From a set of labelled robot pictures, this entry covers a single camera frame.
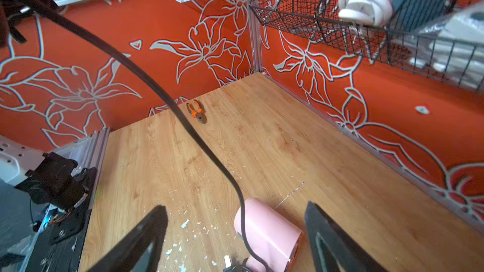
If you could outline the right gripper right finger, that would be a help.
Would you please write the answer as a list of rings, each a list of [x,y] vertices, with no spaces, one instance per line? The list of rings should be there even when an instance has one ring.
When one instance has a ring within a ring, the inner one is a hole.
[[[308,202],[305,226],[316,271],[385,271],[321,207]]]

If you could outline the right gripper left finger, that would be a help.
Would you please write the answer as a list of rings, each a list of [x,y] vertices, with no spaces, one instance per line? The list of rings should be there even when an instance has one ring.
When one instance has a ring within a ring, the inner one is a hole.
[[[157,271],[168,228],[166,207],[157,205],[90,271]]]

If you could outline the pink hair dryer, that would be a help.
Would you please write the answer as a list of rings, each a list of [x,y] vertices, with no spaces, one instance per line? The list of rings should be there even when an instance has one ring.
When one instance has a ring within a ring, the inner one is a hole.
[[[303,231],[257,198],[245,200],[245,229],[252,250],[274,272],[289,271]]]

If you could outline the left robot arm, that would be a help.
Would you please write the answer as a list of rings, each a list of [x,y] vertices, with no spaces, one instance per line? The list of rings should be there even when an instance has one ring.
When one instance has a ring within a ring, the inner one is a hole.
[[[64,211],[79,207],[88,189],[72,177],[77,167],[75,160],[1,136],[1,180],[29,194],[36,204],[51,203]]]

